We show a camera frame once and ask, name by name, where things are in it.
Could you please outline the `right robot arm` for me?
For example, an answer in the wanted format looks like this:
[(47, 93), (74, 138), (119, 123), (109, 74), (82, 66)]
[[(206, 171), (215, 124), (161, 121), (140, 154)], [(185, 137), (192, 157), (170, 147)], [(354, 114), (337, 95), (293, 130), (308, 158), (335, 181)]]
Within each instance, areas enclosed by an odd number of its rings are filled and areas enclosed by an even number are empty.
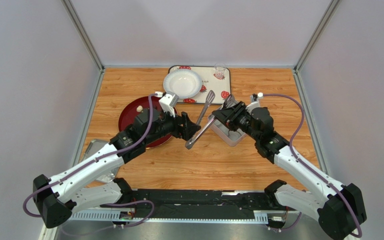
[(297, 190), (278, 180), (265, 188), (276, 204), (301, 212), (318, 221), (333, 240), (360, 238), (367, 214), (361, 189), (345, 185), (300, 156), (292, 143), (277, 133), (266, 107), (248, 110), (243, 102), (212, 112), (231, 131), (241, 130), (255, 141), (257, 152), (287, 171), (307, 191)]

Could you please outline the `pink chocolate tin box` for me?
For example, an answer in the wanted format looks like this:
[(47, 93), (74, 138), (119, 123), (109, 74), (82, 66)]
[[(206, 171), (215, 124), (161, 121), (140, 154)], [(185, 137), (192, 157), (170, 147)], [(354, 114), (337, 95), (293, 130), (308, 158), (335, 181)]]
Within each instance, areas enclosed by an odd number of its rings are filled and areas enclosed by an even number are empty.
[(235, 147), (247, 136), (246, 133), (240, 129), (237, 131), (229, 130), (217, 119), (210, 126), (210, 129), (230, 147)]

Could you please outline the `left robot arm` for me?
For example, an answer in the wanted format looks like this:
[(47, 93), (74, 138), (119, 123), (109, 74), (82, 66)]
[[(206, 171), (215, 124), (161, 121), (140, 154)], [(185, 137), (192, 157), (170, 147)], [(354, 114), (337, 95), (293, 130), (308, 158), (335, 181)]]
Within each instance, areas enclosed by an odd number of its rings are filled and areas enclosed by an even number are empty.
[(66, 222), (74, 213), (116, 203), (126, 194), (118, 182), (91, 189), (86, 189), (86, 185), (145, 153), (149, 144), (161, 138), (171, 135), (188, 141), (200, 129), (186, 112), (171, 115), (154, 108), (145, 109), (84, 162), (51, 177), (37, 176), (32, 182), (37, 217), (51, 229)]

